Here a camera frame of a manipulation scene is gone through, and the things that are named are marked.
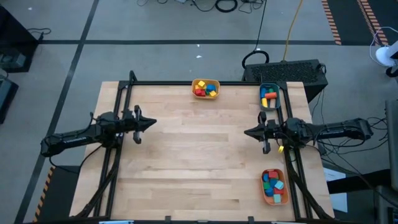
white object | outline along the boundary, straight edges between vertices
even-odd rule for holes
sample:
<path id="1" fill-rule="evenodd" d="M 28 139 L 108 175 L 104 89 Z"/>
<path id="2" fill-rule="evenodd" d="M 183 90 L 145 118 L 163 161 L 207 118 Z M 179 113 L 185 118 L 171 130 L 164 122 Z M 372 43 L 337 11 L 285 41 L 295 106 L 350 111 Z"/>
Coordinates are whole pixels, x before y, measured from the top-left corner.
<path id="1" fill-rule="evenodd" d="M 380 30 L 381 30 L 381 29 L 386 29 L 386 28 L 387 28 L 387 29 L 390 29 L 390 30 L 392 30 L 392 31 L 394 31 L 394 32 L 396 32 L 396 33 L 398 33 L 397 30 L 395 30 L 395 29 L 393 29 L 393 28 L 391 28 L 391 27 L 380 27 L 380 28 L 376 31 L 376 33 L 373 35 L 373 40 L 372 40 L 372 42 L 371 42 L 371 45 L 369 46 L 369 56 L 370 56 L 370 58 L 371 58 L 373 61 L 375 61 L 376 63 L 378 63 L 379 65 L 381 65 L 381 66 L 387 66 L 387 65 L 384 65 L 382 62 L 378 62 L 377 60 L 375 60 L 375 59 L 372 57 L 372 46 L 373 46 L 374 40 L 376 39 L 376 36 L 377 36 L 377 34 L 380 32 Z M 384 50 L 381 50 L 381 51 L 379 52 L 379 57 L 381 58 L 381 60 L 382 60 L 383 62 L 388 63 L 388 61 L 385 60 L 386 56 L 383 55 L 384 53 L 387 53 L 387 55 L 389 55 L 389 53 L 391 53 L 391 54 L 390 54 L 390 56 L 391 56 L 391 55 L 393 55 L 395 52 L 398 51 L 397 42 L 394 43 L 391 47 L 392 47 L 392 48 L 391 48 L 390 50 L 388 50 L 388 51 L 387 51 L 387 49 L 384 49 Z"/>
<path id="2" fill-rule="evenodd" d="M 388 51 L 390 50 L 390 48 L 391 47 L 381 47 L 376 51 L 376 59 L 383 66 L 393 67 L 395 65 L 394 59 L 388 56 Z"/>
<path id="3" fill-rule="evenodd" d="M 346 174 L 331 169 L 323 168 L 323 172 L 325 173 L 326 181 L 338 180 L 346 177 Z M 330 200 L 333 209 L 348 212 L 347 193 L 332 194 L 330 195 Z"/>

toy block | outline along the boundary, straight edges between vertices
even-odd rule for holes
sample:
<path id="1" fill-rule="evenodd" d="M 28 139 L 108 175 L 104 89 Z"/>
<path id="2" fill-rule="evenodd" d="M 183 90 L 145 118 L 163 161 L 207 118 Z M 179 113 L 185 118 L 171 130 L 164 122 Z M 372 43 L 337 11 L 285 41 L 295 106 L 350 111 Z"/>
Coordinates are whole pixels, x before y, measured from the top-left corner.
<path id="1" fill-rule="evenodd" d="M 277 179 L 271 179 L 269 180 L 269 184 L 271 185 L 271 187 L 275 187 L 275 184 L 278 183 Z"/>
<path id="2" fill-rule="evenodd" d="M 274 194 L 284 194 L 284 191 L 274 188 Z"/>
<path id="3" fill-rule="evenodd" d="M 196 89 L 193 93 L 194 93 L 196 96 L 201 96 L 201 89 Z"/>
<path id="4" fill-rule="evenodd" d="M 266 190 L 266 196 L 272 197 L 274 195 L 274 190 L 272 188 Z"/>
<path id="5" fill-rule="evenodd" d="M 268 107 L 267 99 L 261 98 L 261 105 L 262 105 L 263 107 Z"/>
<path id="6" fill-rule="evenodd" d="M 267 99 L 276 99 L 278 96 L 276 94 L 276 92 L 273 93 L 266 93 L 266 98 Z"/>
<path id="7" fill-rule="evenodd" d="M 265 88 L 261 88 L 261 89 L 260 89 L 260 96 L 261 96 L 261 98 L 266 97 L 266 93 L 267 93 L 267 90 L 266 90 Z"/>
<path id="8" fill-rule="evenodd" d="M 206 86 L 206 90 L 208 90 L 208 91 L 216 91 L 217 89 L 216 89 L 215 85 L 209 84 L 209 85 Z"/>
<path id="9" fill-rule="evenodd" d="M 262 186 L 264 187 L 264 189 L 265 189 L 265 190 L 268 190 L 268 189 L 270 189 L 270 188 L 271 188 L 271 186 L 269 185 L 269 183 L 268 183 L 268 182 L 264 182 L 264 183 L 262 183 Z"/>
<path id="10" fill-rule="evenodd" d="M 211 96 L 211 97 L 215 97 L 216 95 L 217 95 L 216 91 L 211 91 L 211 92 L 210 92 L 210 96 Z"/>
<path id="11" fill-rule="evenodd" d="M 282 190 L 284 188 L 284 183 L 282 181 L 278 180 L 278 182 L 276 182 L 274 187 L 279 190 Z"/>
<path id="12" fill-rule="evenodd" d="M 269 171 L 268 172 L 268 177 L 269 178 L 278 178 L 278 173 L 276 171 Z"/>
<path id="13" fill-rule="evenodd" d="M 281 200 L 280 195 L 274 194 L 274 203 L 280 203 L 280 200 Z"/>
<path id="14" fill-rule="evenodd" d="M 205 87 L 206 87 L 206 83 L 204 82 L 204 81 L 199 81 L 198 82 L 198 86 L 201 88 L 201 89 L 204 89 Z"/>
<path id="15" fill-rule="evenodd" d="M 264 175 L 262 176 L 262 180 L 263 180 L 264 182 L 267 182 L 267 181 L 268 181 L 268 174 L 264 174 Z"/>

wooden table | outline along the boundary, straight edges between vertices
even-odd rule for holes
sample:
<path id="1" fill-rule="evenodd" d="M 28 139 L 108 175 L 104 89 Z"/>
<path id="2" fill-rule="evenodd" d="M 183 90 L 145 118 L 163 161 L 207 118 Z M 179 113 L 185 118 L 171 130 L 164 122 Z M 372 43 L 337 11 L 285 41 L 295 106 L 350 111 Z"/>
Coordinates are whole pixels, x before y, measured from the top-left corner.
<path id="1" fill-rule="evenodd" d="M 96 116 L 113 110 L 117 86 L 117 82 L 103 82 Z M 311 123 L 303 84 L 287 86 L 293 115 Z M 257 126 L 258 94 L 258 86 L 221 86 L 221 94 L 213 101 L 194 98 L 190 86 L 133 86 L 130 109 L 139 105 L 142 114 L 157 123 L 141 135 L 140 145 L 134 143 L 132 133 L 124 137 L 111 218 L 294 220 L 291 201 L 266 204 L 260 183 L 265 169 L 287 173 L 284 155 L 278 153 L 275 141 L 270 141 L 272 150 L 264 155 L 262 144 L 243 134 Z M 283 100 L 281 104 L 286 118 Z M 267 112 L 267 117 L 277 120 L 277 113 Z M 85 154 L 96 147 L 87 146 Z M 76 215 L 98 188 L 104 152 L 96 152 L 81 169 L 70 215 Z M 318 151 L 306 147 L 301 152 L 309 191 L 334 216 Z M 298 188 L 297 196 L 305 217 Z"/>

red block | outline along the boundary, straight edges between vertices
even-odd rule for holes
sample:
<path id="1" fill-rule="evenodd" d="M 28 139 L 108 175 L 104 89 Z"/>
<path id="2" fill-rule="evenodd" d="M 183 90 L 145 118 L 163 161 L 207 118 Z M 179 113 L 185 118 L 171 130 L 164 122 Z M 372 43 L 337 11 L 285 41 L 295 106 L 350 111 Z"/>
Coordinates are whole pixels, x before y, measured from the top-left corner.
<path id="1" fill-rule="evenodd" d="M 193 93 L 196 95 L 196 96 L 202 96 L 201 95 L 201 89 L 196 89 Z"/>
<path id="2" fill-rule="evenodd" d="M 269 171 L 268 178 L 278 178 L 278 173 L 276 171 Z"/>
<path id="3" fill-rule="evenodd" d="M 279 190 L 278 188 L 274 188 L 274 194 L 284 194 L 284 190 Z"/>

orange container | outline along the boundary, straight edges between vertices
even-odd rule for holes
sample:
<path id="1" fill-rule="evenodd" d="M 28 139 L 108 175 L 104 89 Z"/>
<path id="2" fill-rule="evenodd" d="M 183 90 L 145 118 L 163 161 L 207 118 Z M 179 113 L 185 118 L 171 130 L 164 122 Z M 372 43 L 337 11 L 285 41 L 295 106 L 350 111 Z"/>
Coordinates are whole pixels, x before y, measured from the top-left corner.
<path id="1" fill-rule="evenodd" d="M 208 85 L 208 84 L 215 85 L 217 94 L 215 96 L 213 96 L 213 97 L 211 97 L 211 96 L 196 96 L 195 93 L 194 93 L 195 92 L 195 85 L 197 85 L 200 81 L 204 81 L 206 83 L 206 85 Z M 217 98 L 217 96 L 219 95 L 219 93 L 220 93 L 220 83 L 217 80 L 209 80 L 209 79 L 205 79 L 205 78 L 197 78 L 194 81 L 192 81 L 191 88 L 192 88 L 192 94 L 198 99 L 215 100 Z"/>
<path id="2" fill-rule="evenodd" d="M 262 176 L 264 174 L 268 173 L 269 171 L 276 171 L 278 173 L 279 180 L 284 183 L 284 188 L 283 188 L 284 193 L 280 196 L 280 203 L 275 203 L 274 202 L 274 198 L 273 197 L 268 197 L 266 195 L 265 191 L 264 191 L 264 187 L 263 187 L 264 181 L 262 180 Z M 286 184 L 286 181 L 285 181 L 285 176 L 284 176 L 284 173 L 280 169 L 267 169 L 267 170 L 264 170 L 264 172 L 261 174 L 260 179 L 261 179 L 262 194 L 263 194 L 264 199 L 266 200 L 266 202 L 268 204 L 270 204 L 270 205 L 284 205 L 287 202 L 289 202 L 289 193 L 287 191 L 287 184 Z"/>

